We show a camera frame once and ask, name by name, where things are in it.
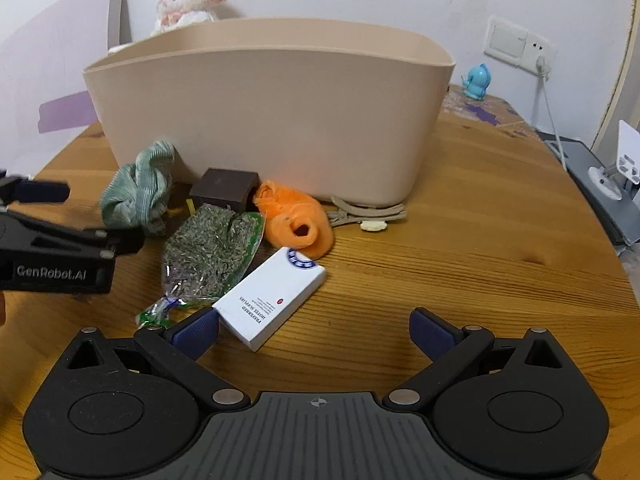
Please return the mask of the beige plastic basket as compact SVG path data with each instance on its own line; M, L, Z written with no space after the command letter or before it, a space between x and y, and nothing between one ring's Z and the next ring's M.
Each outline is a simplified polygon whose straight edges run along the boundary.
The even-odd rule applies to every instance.
M253 171L317 198L388 206L418 175L454 71L408 30L321 18L236 18L165 32L86 67L120 164L156 141L172 174Z

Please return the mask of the dark laptop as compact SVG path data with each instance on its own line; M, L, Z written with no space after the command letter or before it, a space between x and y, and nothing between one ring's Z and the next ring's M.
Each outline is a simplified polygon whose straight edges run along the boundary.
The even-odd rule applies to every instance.
M537 132L556 158L560 150L555 136ZM566 170L582 192L603 226L606 235L620 252L639 241L639 208L629 193L582 141L560 137Z

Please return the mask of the dark brown box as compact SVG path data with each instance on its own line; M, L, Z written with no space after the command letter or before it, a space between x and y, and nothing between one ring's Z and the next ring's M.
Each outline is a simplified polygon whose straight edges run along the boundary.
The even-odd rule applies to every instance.
M214 205L235 212L254 211L253 196L259 186L256 172L209 168L190 191L195 207Z

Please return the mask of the white stand gadget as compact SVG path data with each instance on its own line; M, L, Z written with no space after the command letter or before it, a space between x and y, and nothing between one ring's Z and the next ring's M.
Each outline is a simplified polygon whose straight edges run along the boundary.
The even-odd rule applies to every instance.
M616 159L607 167L591 166L588 177L596 189L609 200L620 202L623 192L613 177L619 174L633 185L639 184L639 131L620 120L618 122L618 137Z

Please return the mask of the white card box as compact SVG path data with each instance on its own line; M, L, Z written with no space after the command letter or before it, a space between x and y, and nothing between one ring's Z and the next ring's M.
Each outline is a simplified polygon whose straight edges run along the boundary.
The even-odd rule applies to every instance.
M323 266L282 247L222 296L214 309L224 326L256 352L325 280Z

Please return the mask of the lilac headboard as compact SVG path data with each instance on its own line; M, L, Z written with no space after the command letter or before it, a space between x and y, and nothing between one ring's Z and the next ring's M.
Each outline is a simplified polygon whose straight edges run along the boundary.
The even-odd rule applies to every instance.
M120 45L124 0L60 0L1 44L1 167L33 176L96 122L84 69Z

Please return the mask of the orange sock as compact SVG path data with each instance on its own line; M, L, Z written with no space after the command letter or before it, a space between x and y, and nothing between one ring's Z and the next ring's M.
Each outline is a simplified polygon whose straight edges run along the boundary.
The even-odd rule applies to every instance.
M254 204L265 216L265 238L275 248L289 247L317 260L334 245L334 232L318 200L264 181L254 195Z

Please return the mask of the beige hair clip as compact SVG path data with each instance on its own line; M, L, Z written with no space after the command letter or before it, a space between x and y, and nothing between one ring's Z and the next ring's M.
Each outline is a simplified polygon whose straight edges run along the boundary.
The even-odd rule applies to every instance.
M406 220L408 216L404 204L376 208L355 206L335 196L331 200L335 209L329 210L326 215L330 226L334 228L358 224L361 231L376 233L385 231L390 222Z

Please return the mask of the green scrunchie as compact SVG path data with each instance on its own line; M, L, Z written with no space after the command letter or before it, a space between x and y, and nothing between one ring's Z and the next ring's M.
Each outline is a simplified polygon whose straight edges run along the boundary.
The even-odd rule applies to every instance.
M101 218L108 228L142 228L148 235L165 232L175 149L156 141L121 166L100 198Z

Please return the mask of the white wall socket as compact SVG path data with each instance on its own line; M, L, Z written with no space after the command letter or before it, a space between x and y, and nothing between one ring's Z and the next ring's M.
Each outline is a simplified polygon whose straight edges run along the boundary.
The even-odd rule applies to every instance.
M491 58L538 75L538 60L553 64L558 50L543 36L492 16L487 25L484 53Z

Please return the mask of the blue toy figure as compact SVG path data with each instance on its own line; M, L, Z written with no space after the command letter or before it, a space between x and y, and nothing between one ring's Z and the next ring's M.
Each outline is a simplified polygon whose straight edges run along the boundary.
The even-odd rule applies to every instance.
M491 83L491 73L485 63L474 66L462 77L463 94L474 101L483 101Z

